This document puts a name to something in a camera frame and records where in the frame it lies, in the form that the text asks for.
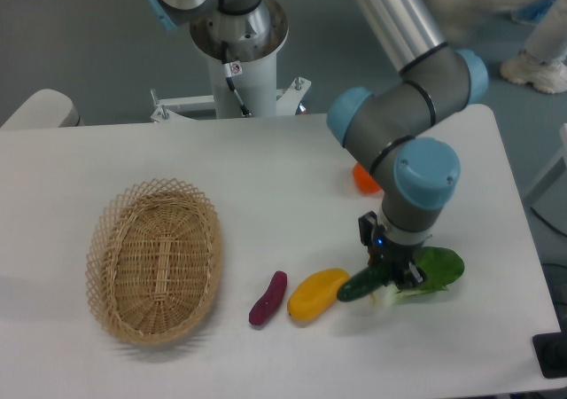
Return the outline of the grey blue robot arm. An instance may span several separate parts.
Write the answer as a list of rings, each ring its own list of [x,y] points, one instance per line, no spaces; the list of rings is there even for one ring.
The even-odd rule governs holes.
[[[369,263],[338,289],[341,301],[381,286],[431,282],[416,257],[461,166],[449,145],[425,132],[475,102],[488,84],[482,60],[451,49],[422,0],[356,1],[401,82],[381,95],[352,88],[327,114],[333,136],[384,191],[379,211],[359,219]],[[275,57],[288,34],[276,0],[147,2],[164,28],[190,28],[207,59],[218,118],[270,117],[291,105],[290,93],[276,91]]]

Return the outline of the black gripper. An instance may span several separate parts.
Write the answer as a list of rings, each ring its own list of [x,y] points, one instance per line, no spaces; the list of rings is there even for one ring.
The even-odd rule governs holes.
[[[386,235],[386,226],[378,221],[374,212],[368,212],[358,219],[361,243],[367,248],[368,266],[376,267],[382,263],[392,269],[389,284],[398,284],[399,289],[416,289],[427,281],[424,271],[416,266],[416,254],[423,242],[401,244]]]

